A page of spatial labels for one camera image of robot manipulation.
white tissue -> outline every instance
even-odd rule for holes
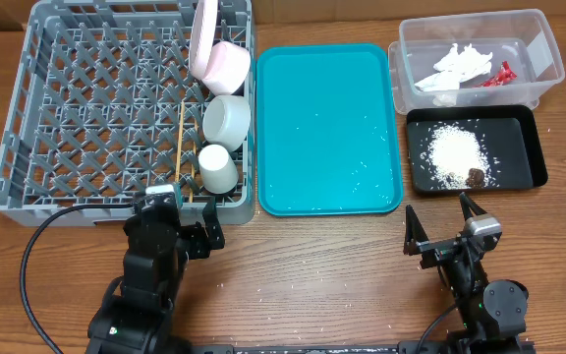
[[[449,53],[433,65],[433,69],[439,73],[420,80],[415,86],[423,91],[459,89],[460,83],[479,75],[489,74],[492,68],[490,59],[492,53],[480,54],[472,44],[465,46],[462,53],[458,53],[458,44],[453,43]],[[457,98],[455,93],[437,94],[433,104],[454,106]]]

brown food piece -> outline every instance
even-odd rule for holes
[[[483,187],[483,171],[478,168],[472,168],[469,170],[469,178],[467,179],[467,186],[471,188],[482,188]]]

white plastic cup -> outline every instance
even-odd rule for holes
[[[237,167],[223,146],[210,145],[203,148],[198,156],[198,164],[202,184],[207,191],[225,194],[237,186]]]
[[[242,145],[251,125],[251,107],[245,98],[233,95],[216,96],[206,107],[202,130],[212,144],[235,151]]]

gray dish rack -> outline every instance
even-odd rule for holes
[[[178,174],[181,220],[202,221],[211,196],[201,186],[196,156],[206,145],[200,127],[213,95],[187,70],[197,2],[51,0],[34,6],[0,147],[0,211],[36,226],[63,207],[130,202],[146,186],[173,182]],[[255,62],[250,0],[220,1],[219,40],[247,48]],[[246,223],[255,213],[254,65],[243,91],[253,123],[231,153],[241,178],[233,195],[217,201],[223,224]],[[131,214],[86,209],[54,224],[92,226]]]

wooden table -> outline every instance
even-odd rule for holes
[[[566,17],[550,17],[566,70]],[[398,21],[267,26],[272,46],[373,42],[387,49]],[[19,65],[22,33],[0,32],[0,141]],[[351,92],[352,99],[363,92]],[[504,236],[483,265],[489,279],[530,289],[528,332],[541,353],[566,353],[566,79],[535,111],[549,182],[525,192],[475,194],[501,220]],[[415,196],[398,117],[406,196],[387,215],[277,219],[257,206],[252,222],[225,227],[227,246],[191,262],[174,333],[195,344],[240,346],[380,344],[416,339],[450,303],[435,270],[402,254],[405,205],[432,239],[462,228],[457,197]],[[0,353],[47,353],[21,306],[21,254],[32,228],[0,213]],[[48,229],[28,268],[32,306],[67,353],[83,353],[86,327],[108,282],[121,274],[126,237],[119,225]],[[454,314],[432,337],[461,326]]]

